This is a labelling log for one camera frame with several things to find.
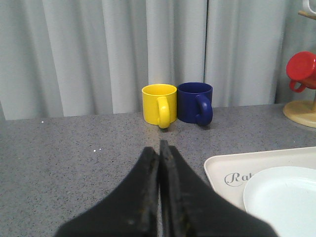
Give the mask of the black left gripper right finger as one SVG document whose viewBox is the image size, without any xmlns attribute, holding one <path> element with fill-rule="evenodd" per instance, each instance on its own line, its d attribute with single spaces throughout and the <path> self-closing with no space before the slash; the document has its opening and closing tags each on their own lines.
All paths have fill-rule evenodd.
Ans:
<svg viewBox="0 0 316 237">
<path fill-rule="evenodd" d="M 207 186 L 175 146 L 160 142 L 159 182 L 165 237 L 275 237 L 272 227 Z"/>
</svg>

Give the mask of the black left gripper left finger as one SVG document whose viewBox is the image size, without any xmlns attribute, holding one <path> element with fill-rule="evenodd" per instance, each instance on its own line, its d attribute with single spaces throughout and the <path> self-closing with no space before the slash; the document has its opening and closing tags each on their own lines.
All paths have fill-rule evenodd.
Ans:
<svg viewBox="0 0 316 237">
<path fill-rule="evenodd" d="M 145 147 L 124 180 L 97 205 L 63 224 L 56 236 L 157 236 L 158 167 L 158 155 Z"/>
</svg>

